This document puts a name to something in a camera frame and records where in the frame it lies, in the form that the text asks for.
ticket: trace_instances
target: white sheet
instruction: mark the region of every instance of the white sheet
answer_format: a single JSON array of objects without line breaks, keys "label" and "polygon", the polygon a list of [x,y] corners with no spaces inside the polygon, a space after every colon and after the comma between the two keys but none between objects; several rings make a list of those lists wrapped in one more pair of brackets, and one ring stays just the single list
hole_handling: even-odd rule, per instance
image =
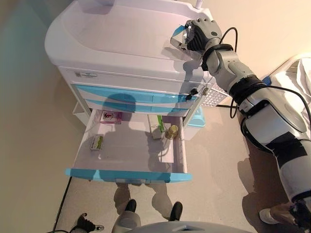
[{"label": "white sheet", "polygon": [[[311,109],[311,58],[299,60],[297,73],[282,71],[271,77],[272,85],[288,88],[300,93]],[[280,91],[281,95],[287,99],[292,107],[303,117],[307,127],[307,135],[310,137],[310,122],[307,111],[300,98],[291,93]]]}]

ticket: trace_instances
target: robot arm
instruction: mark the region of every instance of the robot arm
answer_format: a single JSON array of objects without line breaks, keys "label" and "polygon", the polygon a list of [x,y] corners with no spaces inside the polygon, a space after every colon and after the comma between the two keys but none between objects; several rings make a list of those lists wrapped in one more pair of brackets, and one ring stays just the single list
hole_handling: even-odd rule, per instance
[{"label": "robot arm", "polygon": [[302,225],[301,204],[304,213],[308,211],[310,216],[311,212],[311,141],[302,117],[278,90],[264,84],[239,61],[232,46],[220,44],[221,31],[214,20],[190,20],[185,28],[187,39],[180,49],[202,54],[202,69],[215,77],[244,116],[243,135],[257,148],[274,154],[285,192],[294,203],[292,211],[296,209],[296,221]]}]

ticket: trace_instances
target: black strap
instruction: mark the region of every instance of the black strap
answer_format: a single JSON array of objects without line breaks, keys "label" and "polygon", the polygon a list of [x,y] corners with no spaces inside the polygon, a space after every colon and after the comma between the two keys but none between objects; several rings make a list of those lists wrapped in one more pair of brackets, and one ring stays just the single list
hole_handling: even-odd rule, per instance
[{"label": "black strap", "polygon": [[202,67],[203,71],[208,71],[206,61],[207,61],[208,57],[210,56],[210,54],[216,50],[233,51],[233,48],[229,44],[219,44],[219,45],[214,45],[214,46],[210,47],[208,50],[206,50],[203,57],[202,57],[201,67]]}]

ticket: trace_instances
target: person's feet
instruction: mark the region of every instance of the person's feet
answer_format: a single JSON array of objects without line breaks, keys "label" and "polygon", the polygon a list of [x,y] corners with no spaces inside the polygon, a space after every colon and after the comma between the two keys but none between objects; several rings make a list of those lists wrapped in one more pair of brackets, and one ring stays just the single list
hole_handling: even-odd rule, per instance
[{"label": "person's feet", "polygon": [[135,213],[136,210],[136,201],[134,199],[130,199],[125,208],[126,211],[132,211]]},{"label": "person's feet", "polygon": [[276,221],[270,214],[270,209],[263,209],[259,211],[259,217],[261,221],[267,223],[267,224],[278,224],[279,222]]},{"label": "person's feet", "polygon": [[182,212],[183,212],[183,205],[179,201],[175,202],[171,211],[169,221],[179,221]]}]

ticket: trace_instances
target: wall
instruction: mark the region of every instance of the wall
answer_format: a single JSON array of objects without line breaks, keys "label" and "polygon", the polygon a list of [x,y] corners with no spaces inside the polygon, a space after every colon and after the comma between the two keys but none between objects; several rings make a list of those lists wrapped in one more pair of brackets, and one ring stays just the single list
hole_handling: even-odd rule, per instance
[{"label": "wall", "polygon": [[51,231],[84,131],[44,51],[69,0],[0,3],[0,231]]},{"label": "wall", "polygon": [[[193,5],[195,0],[185,0]],[[238,55],[259,78],[311,51],[310,0],[203,0],[222,32],[239,31]],[[234,45],[234,33],[224,42]]]}]

